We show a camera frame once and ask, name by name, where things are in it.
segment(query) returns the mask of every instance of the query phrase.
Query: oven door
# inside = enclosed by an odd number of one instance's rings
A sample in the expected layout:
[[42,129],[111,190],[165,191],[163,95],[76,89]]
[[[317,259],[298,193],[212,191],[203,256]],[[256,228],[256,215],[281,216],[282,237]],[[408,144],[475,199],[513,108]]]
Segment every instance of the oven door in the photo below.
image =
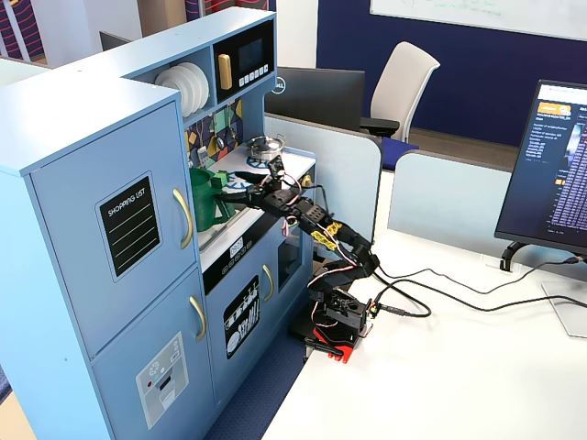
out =
[[275,70],[273,26],[269,20],[214,45],[219,103]]

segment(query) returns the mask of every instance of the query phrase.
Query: monitor stand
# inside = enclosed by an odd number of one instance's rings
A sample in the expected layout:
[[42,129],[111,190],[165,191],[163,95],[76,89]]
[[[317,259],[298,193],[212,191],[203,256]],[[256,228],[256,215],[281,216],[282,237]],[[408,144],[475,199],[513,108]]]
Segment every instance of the monitor stand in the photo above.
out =
[[[547,281],[542,289],[548,297],[564,295],[587,303],[587,282]],[[550,299],[550,303],[569,336],[587,338],[587,308],[560,299]]]

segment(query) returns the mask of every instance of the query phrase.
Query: toy kitchen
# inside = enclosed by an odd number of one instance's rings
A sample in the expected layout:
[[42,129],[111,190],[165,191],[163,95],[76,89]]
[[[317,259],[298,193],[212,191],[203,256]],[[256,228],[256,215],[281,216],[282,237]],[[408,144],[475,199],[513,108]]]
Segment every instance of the toy kitchen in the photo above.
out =
[[305,298],[312,238],[214,197],[276,154],[316,182],[265,137],[275,35],[233,7],[0,89],[0,361],[39,440],[203,437]]

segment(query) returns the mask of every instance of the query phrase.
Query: chair backrest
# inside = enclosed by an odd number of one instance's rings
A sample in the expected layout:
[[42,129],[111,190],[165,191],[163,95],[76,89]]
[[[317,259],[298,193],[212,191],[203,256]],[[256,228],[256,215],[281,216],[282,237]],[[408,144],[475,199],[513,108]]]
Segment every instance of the chair backrest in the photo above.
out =
[[407,142],[412,118],[432,72],[440,63],[413,44],[398,44],[371,99],[371,117],[400,123],[392,138]]

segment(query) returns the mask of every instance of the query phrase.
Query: oven window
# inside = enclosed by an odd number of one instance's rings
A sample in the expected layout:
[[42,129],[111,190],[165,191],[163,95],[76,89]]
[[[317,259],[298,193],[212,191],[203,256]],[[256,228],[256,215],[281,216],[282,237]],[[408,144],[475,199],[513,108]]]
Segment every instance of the oven window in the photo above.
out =
[[249,74],[253,69],[259,68],[263,64],[263,40],[256,39],[238,49],[238,66],[240,75]]
[[300,228],[294,229],[278,249],[278,280],[281,290],[285,283],[302,266],[302,238]]

